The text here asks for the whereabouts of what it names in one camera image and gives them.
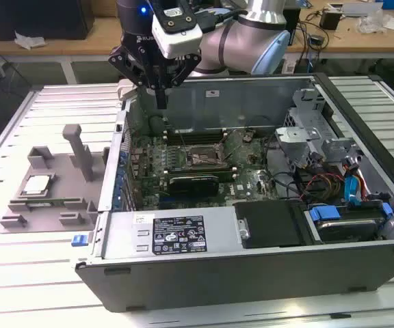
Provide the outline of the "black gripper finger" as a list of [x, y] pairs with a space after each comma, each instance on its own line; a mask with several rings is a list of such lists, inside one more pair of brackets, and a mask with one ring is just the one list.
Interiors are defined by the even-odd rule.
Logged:
[[109, 63], [128, 78], [136, 87], [145, 87], [154, 92], [158, 109], [162, 108], [162, 89], [159, 75], [153, 68], [145, 44], [136, 46], [135, 52], [129, 52], [123, 45], [116, 47], [109, 56]]
[[167, 66], [161, 68], [161, 108], [167, 108], [167, 90], [180, 86], [200, 63], [200, 55], [185, 55], [166, 60]]

